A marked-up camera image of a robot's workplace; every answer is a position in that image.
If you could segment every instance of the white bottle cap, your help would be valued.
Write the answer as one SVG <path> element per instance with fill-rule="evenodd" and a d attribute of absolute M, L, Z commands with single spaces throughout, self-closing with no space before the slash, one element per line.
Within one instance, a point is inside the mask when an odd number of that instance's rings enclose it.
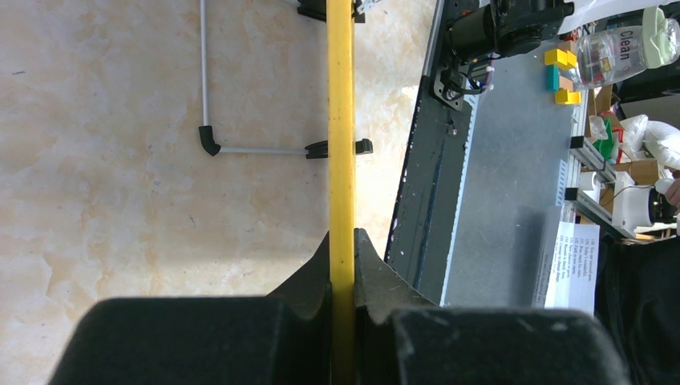
<path fill-rule="evenodd" d="M 642 52 L 648 68 L 671 64 L 680 57 L 680 24 L 657 6 L 642 15 Z"/>

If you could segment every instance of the marble floor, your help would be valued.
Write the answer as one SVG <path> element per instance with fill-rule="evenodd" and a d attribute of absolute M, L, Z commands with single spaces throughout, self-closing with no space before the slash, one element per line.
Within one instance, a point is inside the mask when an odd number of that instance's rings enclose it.
<path fill-rule="evenodd" d="M 435 0 L 356 27 L 358 225 L 384 250 Z M 45 383 L 118 296 L 264 294 L 327 229 L 324 160 L 198 142 L 198 0 L 0 3 L 0 383 Z M 326 138 L 326 28 L 276 0 L 208 1 L 221 144 Z"/>

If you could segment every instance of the teal block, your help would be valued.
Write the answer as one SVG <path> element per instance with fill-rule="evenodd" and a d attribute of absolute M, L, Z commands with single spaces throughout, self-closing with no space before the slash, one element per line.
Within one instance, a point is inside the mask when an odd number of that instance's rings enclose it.
<path fill-rule="evenodd" d="M 548 74 L 545 78 L 548 91 L 557 92 L 560 89 L 560 69 L 557 66 L 548 66 Z"/>

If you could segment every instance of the gray metal panel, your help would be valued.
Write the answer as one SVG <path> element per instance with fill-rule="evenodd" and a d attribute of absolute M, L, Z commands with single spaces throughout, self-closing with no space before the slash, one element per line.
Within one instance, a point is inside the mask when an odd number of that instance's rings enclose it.
<path fill-rule="evenodd" d="M 495 63 L 495 89 L 481 99 L 472 138 L 445 306 L 532 304 L 540 235 L 573 119 L 573 108 L 545 89 L 550 47 Z"/>

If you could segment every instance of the yellow pole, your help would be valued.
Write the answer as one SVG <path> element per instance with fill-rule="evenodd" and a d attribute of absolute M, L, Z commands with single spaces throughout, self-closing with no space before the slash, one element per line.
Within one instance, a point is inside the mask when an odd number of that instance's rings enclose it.
<path fill-rule="evenodd" d="M 331 378 L 354 384 L 354 20 L 352 0 L 327 0 Z"/>

